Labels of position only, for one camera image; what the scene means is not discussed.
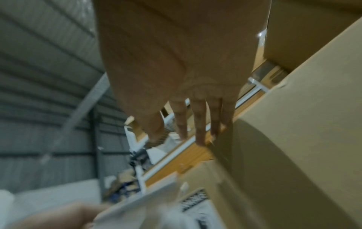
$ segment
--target white label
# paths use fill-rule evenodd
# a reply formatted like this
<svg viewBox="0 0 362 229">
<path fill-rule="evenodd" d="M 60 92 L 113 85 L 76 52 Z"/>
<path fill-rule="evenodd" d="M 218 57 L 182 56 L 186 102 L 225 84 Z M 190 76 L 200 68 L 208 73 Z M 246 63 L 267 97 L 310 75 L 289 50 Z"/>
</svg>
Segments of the white label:
<svg viewBox="0 0 362 229">
<path fill-rule="evenodd" d="M 204 189 L 181 202 L 182 212 L 196 221 L 195 229 L 226 229 L 215 206 Z"/>
</svg>

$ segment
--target corrugated metal wall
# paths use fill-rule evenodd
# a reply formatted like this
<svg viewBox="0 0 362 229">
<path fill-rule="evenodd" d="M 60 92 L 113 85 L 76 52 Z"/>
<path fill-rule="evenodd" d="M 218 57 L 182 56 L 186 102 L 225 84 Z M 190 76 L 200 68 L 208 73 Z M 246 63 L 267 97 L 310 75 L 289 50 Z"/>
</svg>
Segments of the corrugated metal wall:
<svg viewBox="0 0 362 229">
<path fill-rule="evenodd" d="M 96 177 L 88 117 L 36 173 L 37 154 L 104 73 L 93 18 L 79 2 L 0 0 L 0 189 L 21 192 Z M 104 151 L 129 151 L 127 116 L 111 91 L 96 109 Z M 106 154 L 105 161 L 106 175 L 128 167 L 124 155 Z"/>
</svg>

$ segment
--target person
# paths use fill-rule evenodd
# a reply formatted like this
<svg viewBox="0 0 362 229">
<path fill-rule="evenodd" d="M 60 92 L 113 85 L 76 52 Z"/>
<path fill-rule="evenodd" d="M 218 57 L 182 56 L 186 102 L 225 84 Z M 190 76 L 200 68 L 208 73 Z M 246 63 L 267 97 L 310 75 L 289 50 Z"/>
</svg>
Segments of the person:
<svg viewBox="0 0 362 229">
<path fill-rule="evenodd" d="M 88 229 L 92 221 L 110 205 L 69 204 L 58 209 L 30 216 L 6 229 Z"/>
<path fill-rule="evenodd" d="M 93 0 L 102 60 L 120 107 L 157 141 L 170 102 L 181 139 L 187 107 L 196 143 L 232 123 L 241 87 L 252 71 L 257 34 L 270 0 Z"/>
</svg>

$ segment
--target blurry hand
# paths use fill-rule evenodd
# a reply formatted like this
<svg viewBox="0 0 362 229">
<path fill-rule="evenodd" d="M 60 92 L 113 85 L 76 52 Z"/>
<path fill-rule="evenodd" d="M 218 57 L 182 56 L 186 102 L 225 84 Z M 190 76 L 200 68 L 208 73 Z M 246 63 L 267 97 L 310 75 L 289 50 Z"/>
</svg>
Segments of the blurry hand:
<svg viewBox="0 0 362 229">
<path fill-rule="evenodd" d="M 270 0 L 94 0 L 100 49 L 122 109 L 150 140 L 164 131 L 160 110 L 170 101 L 187 138 L 190 98 L 196 143 L 229 125 L 240 88 L 252 71 Z"/>
<path fill-rule="evenodd" d="M 71 204 L 53 211 L 33 215 L 10 229 L 85 229 L 109 205 Z"/>
</svg>

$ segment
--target label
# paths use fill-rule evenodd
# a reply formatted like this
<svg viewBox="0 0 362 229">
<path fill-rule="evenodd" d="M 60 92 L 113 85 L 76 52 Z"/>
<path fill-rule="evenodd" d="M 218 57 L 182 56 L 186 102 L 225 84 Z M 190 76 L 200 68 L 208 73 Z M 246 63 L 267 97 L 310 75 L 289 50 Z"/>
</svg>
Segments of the label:
<svg viewBox="0 0 362 229">
<path fill-rule="evenodd" d="M 198 227 L 195 229 L 226 229 L 204 189 L 184 199 L 181 202 L 181 210 L 196 221 Z"/>
</svg>

